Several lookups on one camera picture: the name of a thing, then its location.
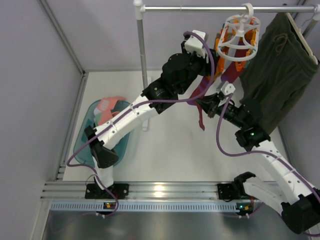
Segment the pink patterned sock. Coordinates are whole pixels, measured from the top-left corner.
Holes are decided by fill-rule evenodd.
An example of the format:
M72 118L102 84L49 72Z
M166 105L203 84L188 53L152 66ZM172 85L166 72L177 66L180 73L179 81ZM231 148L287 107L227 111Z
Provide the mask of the pink patterned sock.
M126 98L123 96L103 97L94 109L93 113L97 116L104 111L111 111L115 108L117 101L125 100Z
M112 112L111 110L105 110L103 112L98 113L94 117L94 124L95 126L100 126L111 120L113 117L118 115L120 112L119 111L114 111Z

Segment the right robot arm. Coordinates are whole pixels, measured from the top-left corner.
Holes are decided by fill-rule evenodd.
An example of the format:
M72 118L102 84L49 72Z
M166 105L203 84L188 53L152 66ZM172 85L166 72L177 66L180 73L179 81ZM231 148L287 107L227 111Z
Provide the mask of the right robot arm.
M220 93L197 99L196 103L213 118L218 115L218 124L228 121L239 130L236 141L245 149L239 156L252 156L277 183L274 188L260 180L254 173L245 172L234 178L236 194L252 196L276 211L295 234L303 234L320 223L320 191L283 157L260 126L263 117L260 103L255 99L245 99L239 107L232 96Z

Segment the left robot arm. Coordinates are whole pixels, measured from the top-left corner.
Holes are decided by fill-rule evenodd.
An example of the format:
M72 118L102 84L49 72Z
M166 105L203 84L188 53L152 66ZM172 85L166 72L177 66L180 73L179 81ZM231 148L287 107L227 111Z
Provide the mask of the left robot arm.
M101 190L114 184L113 168L119 160L114 147L118 142L139 124L181 103L179 95L184 94L198 76L207 81L200 83L197 91L185 102L194 104L197 99L202 99L214 81L217 62L216 52L211 48L200 56L182 47L182 52L169 57L160 77L149 84L132 104L104 124L88 126L84 130L94 161L94 181Z

